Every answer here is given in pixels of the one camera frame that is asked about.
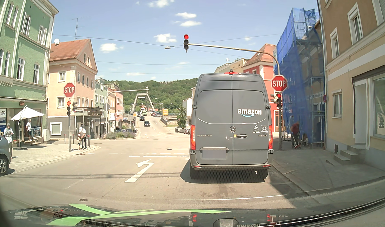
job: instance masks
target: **van door handle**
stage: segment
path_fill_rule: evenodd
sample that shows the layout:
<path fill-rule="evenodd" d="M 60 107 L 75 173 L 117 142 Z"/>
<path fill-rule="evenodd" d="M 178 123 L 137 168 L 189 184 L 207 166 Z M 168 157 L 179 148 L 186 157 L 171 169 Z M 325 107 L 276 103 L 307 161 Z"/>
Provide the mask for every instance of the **van door handle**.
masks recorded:
<path fill-rule="evenodd" d="M 236 137 L 239 139 L 244 139 L 247 137 L 247 134 L 237 134 Z"/>

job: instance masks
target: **car hood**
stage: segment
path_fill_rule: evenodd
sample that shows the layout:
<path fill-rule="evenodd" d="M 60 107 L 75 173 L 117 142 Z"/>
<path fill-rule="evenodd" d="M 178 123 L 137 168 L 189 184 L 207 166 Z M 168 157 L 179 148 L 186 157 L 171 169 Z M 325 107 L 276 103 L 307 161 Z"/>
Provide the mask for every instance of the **car hood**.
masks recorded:
<path fill-rule="evenodd" d="M 218 219 L 235 219 L 239 227 L 262 226 L 320 215 L 307 209 L 185 209 L 118 210 L 85 204 L 40 206 L 6 211 L 13 226 L 213 226 Z"/>

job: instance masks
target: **blue sky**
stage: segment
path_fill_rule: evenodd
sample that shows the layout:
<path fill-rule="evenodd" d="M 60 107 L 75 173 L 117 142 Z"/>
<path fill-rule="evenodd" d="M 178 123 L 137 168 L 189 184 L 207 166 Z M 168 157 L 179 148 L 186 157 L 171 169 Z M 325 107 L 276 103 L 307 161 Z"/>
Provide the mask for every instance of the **blue sky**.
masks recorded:
<path fill-rule="evenodd" d="M 252 53 L 244 51 L 197 46 L 190 46 L 188 53 L 185 53 L 182 48 L 184 34 L 190 36 L 190 43 L 241 38 L 208 44 L 258 50 L 265 43 L 277 44 L 292 8 L 317 9 L 316 0 L 50 2 L 59 10 L 55 18 L 53 40 L 74 40 L 76 19 L 73 19 L 79 18 L 79 39 L 104 38 L 92 38 L 99 70 L 97 76 L 137 82 L 196 78 L 200 74 L 214 72 L 217 66 L 225 64 L 226 58 L 233 61 L 252 56 Z M 164 49 L 164 46 L 118 40 L 179 45 L 181 48 Z"/>

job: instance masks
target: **gray van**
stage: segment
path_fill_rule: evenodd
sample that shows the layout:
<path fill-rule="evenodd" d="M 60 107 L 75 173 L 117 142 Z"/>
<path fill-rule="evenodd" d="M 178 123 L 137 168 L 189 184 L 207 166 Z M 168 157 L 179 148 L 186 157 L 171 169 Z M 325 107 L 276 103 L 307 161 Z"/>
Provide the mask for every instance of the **gray van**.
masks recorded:
<path fill-rule="evenodd" d="M 272 161 L 271 106 L 257 74 L 202 74 L 190 129 L 190 177 L 200 170 L 250 170 L 268 176 Z"/>

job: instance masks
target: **van taillight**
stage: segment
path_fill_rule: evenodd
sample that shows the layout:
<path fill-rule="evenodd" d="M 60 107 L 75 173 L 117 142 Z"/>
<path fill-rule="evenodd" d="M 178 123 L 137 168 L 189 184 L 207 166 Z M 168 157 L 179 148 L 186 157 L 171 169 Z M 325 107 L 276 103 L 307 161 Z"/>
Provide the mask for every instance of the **van taillight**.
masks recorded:
<path fill-rule="evenodd" d="M 195 150 L 195 125 L 191 125 L 190 128 L 190 144 L 191 150 Z"/>
<path fill-rule="evenodd" d="M 272 125 L 269 126 L 269 143 L 268 143 L 268 149 L 272 149 Z"/>

